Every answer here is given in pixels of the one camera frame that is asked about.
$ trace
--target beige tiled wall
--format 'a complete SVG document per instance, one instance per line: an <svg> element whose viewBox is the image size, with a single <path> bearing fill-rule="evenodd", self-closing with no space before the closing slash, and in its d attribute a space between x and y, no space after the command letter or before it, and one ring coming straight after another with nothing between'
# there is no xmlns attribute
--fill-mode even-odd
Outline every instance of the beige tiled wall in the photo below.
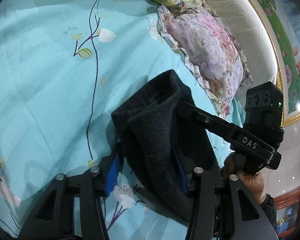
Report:
<svg viewBox="0 0 300 240"><path fill-rule="evenodd" d="M284 139L278 151L282 154L279 168L276 171L263 171L266 192L272 197L300 186L300 121L285 128Z"/></svg>

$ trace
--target painting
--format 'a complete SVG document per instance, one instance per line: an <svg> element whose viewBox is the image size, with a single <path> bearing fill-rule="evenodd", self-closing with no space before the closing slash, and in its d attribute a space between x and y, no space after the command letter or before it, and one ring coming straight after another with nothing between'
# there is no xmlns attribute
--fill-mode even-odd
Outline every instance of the painting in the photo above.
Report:
<svg viewBox="0 0 300 240"><path fill-rule="evenodd" d="M265 14L268 22L264 25L270 24L274 33L272 41L275 40L279 48L276 51L279 57L277 86L284 93L282 123L288 126L300 119L300 11L293 0L249 1L258 3L254 8Z"/></svg>

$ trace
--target metal screw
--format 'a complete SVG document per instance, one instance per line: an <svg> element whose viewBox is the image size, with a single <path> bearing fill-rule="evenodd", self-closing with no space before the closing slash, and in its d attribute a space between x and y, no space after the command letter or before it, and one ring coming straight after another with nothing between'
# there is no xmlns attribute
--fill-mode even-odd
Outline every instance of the metal screw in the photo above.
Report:
<svg viewBox="0 0 300 240"><path fill-rule="evenodd" d="M64 174L60 173L56 176L56 180L63 180L65 177L66 176Z"/></svg>
<svg viewBox="0 0 300 240"><path fill-rule="evenodd" d="M237 181L239 179L239 177L237 175L235 175L235 174L231 174L229 176L229 179L231 179L232 181Z"/></svg>
<svg viewBox="0 0 300 240"><path fill-rule="evenodd" d="M93 166L90 169L91 173L98 174L100 172L100 168L98 166Z"/></svg>
<svg viewBox="0 0 300 240"><path fill-rule="evenodd" d="M200 174L200 173L203 173L203 168L201 168L201 167L195 167L195 168L193 169L193 171L194 171L195 173L197 173L197 174Z"/></svg>

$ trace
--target pink floral ruffled pillow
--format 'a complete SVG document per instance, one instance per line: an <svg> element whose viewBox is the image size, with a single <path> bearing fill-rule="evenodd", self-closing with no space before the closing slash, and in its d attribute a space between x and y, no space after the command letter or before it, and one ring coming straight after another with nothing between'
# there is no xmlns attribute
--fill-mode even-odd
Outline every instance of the pink floral ruffled pillow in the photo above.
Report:
<svg viewBox="0 0 300 240"><path fill-rule="evenodd" d="M239 54L225 30L204 8L174 18L159 7L161 35L181 49L185 64L225 117L243 76Z"/></svg>

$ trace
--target bed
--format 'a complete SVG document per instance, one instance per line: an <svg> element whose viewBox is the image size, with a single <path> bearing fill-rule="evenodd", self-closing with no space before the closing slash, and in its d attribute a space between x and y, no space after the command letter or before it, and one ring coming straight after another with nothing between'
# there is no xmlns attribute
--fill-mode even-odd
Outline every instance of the bed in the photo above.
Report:
<svg viewBox="0 0 300 240"><path fill-rule="evenodd" d="M228 10L223 9L227 1ZM272 46L248 0L206 2L245 47L254 85L275 81ZM158 6L152 0L0 3L0 227L13 237L56 174L81 174L110 154L117 142L111 112L158 74L174 69L196 106L217 114L180 55L158 33ZM233 12L244 29L236 28ZM260 66L272 72L261 78ZM237 93L227 120L242 125L239 101L245 91ZM222 166L229 144L208 136ZM127 163L117 183L103 204L110 239L185 238L186 223L143 188ZM129 189L123 199L117 196L122 187Z"/></svg>

